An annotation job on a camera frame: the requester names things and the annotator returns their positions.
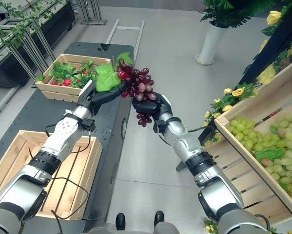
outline green grape pile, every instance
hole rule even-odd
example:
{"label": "green grape pile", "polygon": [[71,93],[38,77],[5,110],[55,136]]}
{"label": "green grape pile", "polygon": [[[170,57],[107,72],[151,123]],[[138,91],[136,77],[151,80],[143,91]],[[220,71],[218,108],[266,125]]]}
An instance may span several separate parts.
{"label": "green grape pile", "polygon": [[254,126],[254,121],[239,117],[231,121],[228,130],[254,155],[281,149],[281,156],[269,152],[260,163],[292,198],[292,114],[278,116],[267,134],[255,132]]}

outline wooden box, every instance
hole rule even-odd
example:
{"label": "wooden box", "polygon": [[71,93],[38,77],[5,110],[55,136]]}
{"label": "wooden box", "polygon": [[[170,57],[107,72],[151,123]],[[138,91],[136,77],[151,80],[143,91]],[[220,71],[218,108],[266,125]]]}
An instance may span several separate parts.
{"label": "wooden box", "polygon": [[[68,54],[60,54],[54,62],[70,63],[78,69],[81,66],[82,62],[87,62],[89,59],[94,60],[94,65],[91,67],[92,70],[95,70],[95,66],[102,65],[105,63],[111,63],[111,60],[107,58],[96,58],[96,57],[68,55]],[[36,86],[42,91],[45,97],[49,99],[78,102],[78,95],[81,89],[72,88],[68,86],[51,85],[51,83],[54,82],[54,78],[53,76],[49,76],[48,72],[52,69],[53,69],[53,65],[51,65],[43,73],[45,76],[44,83],[42,81],[37,81],[35,82]]]}
{"label": "wooden box", "polygon": [[215,120],[226,140],[208,149],[241,192],[246,210],[265,215],[272,224],[292,218],[292,199],[227,127],[236,117],[246,117],[259,123],[256,131],[268,133],[275,118],[285,113],[292,113],[292,64],[261,86],[257,96],[239,102]]}
{"label": "wooden box", "polygon": [[[25,164],[31,160],[28,148],[35,155],[47,135],[42,132],[20,130],[0,161],[0,191]],[[82,136],[75,144],[73,152],[83,149],[88,144],[89,137]],[[102,145],[96,137],[91,137],[89,147],[78,154],[70,154],[54,173],[55,177],[69,178],[86,191],[90,191],[97,165],[100,159]],[[75,211],[86,198],[86,193],[65,179],[51,180],[45,188],[48,195],[37,216],[55,218],[50,212],[54,210],[59,216],[67,217]],[[86,203],[67,220],[83,218]]]}

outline black shoe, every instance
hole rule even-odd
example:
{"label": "black shoe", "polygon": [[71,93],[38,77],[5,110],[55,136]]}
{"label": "black shoe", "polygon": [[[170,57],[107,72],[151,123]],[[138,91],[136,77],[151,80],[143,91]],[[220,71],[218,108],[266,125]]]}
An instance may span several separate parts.
{"label": "black shoe", "polygon": [[125,230],[125,215],[123,213],[118,213],[116,218],[117,230]]}
{"label": "black shoe", "polygon": [[155,215],[155,222],[154,222],[155,228],[159,222],[164,222],[164,213],[162,211],[158,211]]}

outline gray table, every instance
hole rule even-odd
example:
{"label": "gray table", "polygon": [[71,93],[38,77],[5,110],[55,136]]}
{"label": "gray table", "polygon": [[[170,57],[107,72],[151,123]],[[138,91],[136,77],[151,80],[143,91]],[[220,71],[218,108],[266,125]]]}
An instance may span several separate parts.
{"label": "gray table", "polygon": [[[116,58],[122,52],[133,54],[133,47],[127,45],[110,45],[108,49],[103,46],[104,49],[107,49],[106,51],[98,50],[99,48],[101,46],[97,43],[74,42],[64,53],[110,59]],[[58,122],[66,109],[73,110],[74,108],[75,103],[50,100],[45,98],[40,90],[36,90],[0,140],[0,159],[19,130],[44,131],[46,125]],[[103,150],[89,193],[83,221],[63,222],[65,234],[79,233],[84,228],[87,231],[93,226],[103,223],[107,218],[113,182],[123,145],[122,125],[128,120],[130,108],[130,98],[118,97],[102,105],[95,116],[96,129],[91,135],[99,138]],[[24,233],[33,233],[32,230],[37,234],[58,232],[54,220],[41,217],[27,222]]]}

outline white vase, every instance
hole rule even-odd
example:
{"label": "white vase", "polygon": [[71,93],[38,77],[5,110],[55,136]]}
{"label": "white vase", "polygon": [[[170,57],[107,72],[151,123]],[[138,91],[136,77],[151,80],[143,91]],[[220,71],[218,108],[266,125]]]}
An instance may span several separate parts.
{"label": "white vase", "polygon": [[214,62],[214,55],[227,30],[228,27],[216,27],[210,22],[210,28],[205,36],[201,54],[195,57],[196,62],[201,65],[211,65]]}

